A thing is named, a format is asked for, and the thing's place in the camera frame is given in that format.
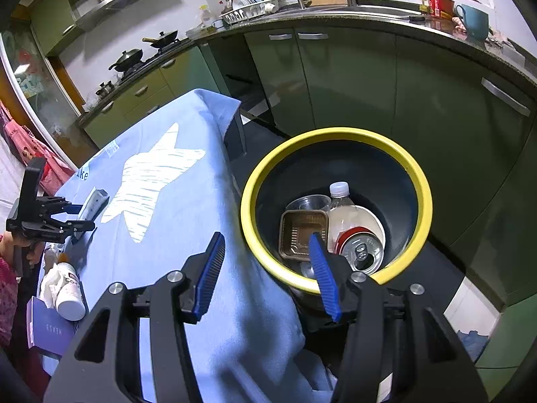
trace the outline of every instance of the white star print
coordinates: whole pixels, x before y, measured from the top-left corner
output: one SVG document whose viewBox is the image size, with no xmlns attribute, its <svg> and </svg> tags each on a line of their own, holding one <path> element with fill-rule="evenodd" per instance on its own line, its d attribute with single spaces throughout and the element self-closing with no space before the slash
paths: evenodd
<svg viewBox="0 0 537 403">
<path fill-rule="evenodd" d="M 149 152 L 125 162 L 121 186 L 101 217 L 106 223 L 123 212 L 136 243 L 146 234 L 160 190 L 205 156 L 204 150 L 175 148 L 178 131 L 178 123 L 173 124 Z"/>
</svg>

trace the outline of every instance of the cabinet handle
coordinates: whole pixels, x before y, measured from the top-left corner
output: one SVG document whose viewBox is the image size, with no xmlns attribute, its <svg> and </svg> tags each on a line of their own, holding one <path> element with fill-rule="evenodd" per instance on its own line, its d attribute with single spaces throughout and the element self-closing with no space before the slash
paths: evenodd
<svg viewBox="0 0 537 403">
<path fill-rule="evenodd" d="M 149 116 L 149 115 L 151 115 L 151 114 L 152 114 L 154 111 L 156 111 L 159 107 L 160 107 L 160 104 L 157 104 L 156 106 L 151 107 L 151 109 L 149 109 L 149 110 L 147 111 L 146 117 Z"/>
<path fill-rule="evenodd" d="M 142 86 L 140 89 L 138 89 L 138 90 L 134 93 L 134 95 L 135 95 L 135 96 L 141 96 L 141 95 L 145 94 L 146 91 L 147 91 L 147 88 L 148 88 L 147 85 L 146 85 L 146 86 Z"/>
<path fill-rule="evenodd" d="M 530 110 L 526 106 L 524 106 L 522 103 L 519 103 L 511 95 L 503 92 L 498 86 L 485 79 L 485 77 L 481 79 L 481 84 L 492 95 L 498 97 L 501 101 L 511 106 L 514 110 L 519 112 L 519 114 L 524 115 L 525 117 L 529 117 L 531 115 Z"/>
<path fill-rule="evenodd" d="M 328 33 L 297 33 L 299 39 L 328 39 Z"/>
<path fill-rule="evenodd" d="M 291 39 L 293 36 L 291 33 L 286 33 L 284 35 L 269 35 L 268 38 L 271 41 L 283 41 L 285 39 Z"/>
<path fill-rule="evenodd" d="M 75 28 L 75 24 L 71 24 L 68 28 L 66 28 L 63 32 L 62 32 L 62 36 L 65 36 L 66 34 L 68 34 L 71 30 L 73 30 Z"/>
<path fill-rule="evenodd" d="M 167 61 L 165 64 L 163 64 L 163 65 L 161 66 L 161 68 L 169 68 L 169 67 L 171 67 L 174 63 L 175 63 L 175 59 L 171 59 L 171 60 Z"/>
<path fill-rule="evenodd" d="M 110 109 L 112 109 L 113 105 L 114 105 L 114 101 L 111 101 L 105 107 L 103 107 L 103 109 L 101 110 L 101 113 L 107 113 Z"/>
</svg>

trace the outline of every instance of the blue mug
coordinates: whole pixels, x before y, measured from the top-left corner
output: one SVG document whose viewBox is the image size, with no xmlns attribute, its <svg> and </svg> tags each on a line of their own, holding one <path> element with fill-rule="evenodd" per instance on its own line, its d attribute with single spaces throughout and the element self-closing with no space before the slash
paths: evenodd
<svg viewBox="0 0 537 403">
<path fill-rule="evenodd" d="M 466 27 L 466 32 L 470 36 L 480 41 L 487 39 L 489 36 L 488 13 L 465 4 L 457 5 L 455 11 Z"/>
</svg>

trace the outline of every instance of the glass cabinet door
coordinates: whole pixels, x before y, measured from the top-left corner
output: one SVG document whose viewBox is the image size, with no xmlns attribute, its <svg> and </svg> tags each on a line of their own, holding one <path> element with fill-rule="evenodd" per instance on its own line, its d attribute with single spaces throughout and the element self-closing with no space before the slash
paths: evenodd
<svg viewBox="0 0 537 403">
<path fill-rule="evenodd" d="M 30 26 L 12 23 L 2 32 L 2 42 L 11 71 L 35 115 L 69 159 L 80 167 L 97 152 L 97 147 L 77 125 L 79 113 L 45 63 Z"/>
</svg>

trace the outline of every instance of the frying pan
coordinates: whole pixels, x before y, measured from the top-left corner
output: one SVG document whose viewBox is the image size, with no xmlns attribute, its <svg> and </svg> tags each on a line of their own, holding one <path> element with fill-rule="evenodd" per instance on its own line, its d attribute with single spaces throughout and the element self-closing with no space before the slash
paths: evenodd
<svg viewBox="0 0 537 403">
<path fill-rule="evenodd" d="M 142 60 L 143 51 L 139 48 L 133 48 L 129 51 L 123 51 L 121 57 L 116 61 L 116 63 L 110 65 L 108 70 L 111 70 L 115 67 L 117 72 L 125 72 L 129 68 L 135 66 L 139 61 Z"/>
<path fill-rule="evenodd" d="M 163 48 L 163 47 L 166 47 L 166 45 L 169 45 L 173 41 L 175 41 L 176 37 L 177 37 L 177 31 L 170 32 L 170 33 L 160 32 L 160 36 L 157 39 L 142 38 L 142 42 L 150 42 L 152 47 Z"/>
</svg>

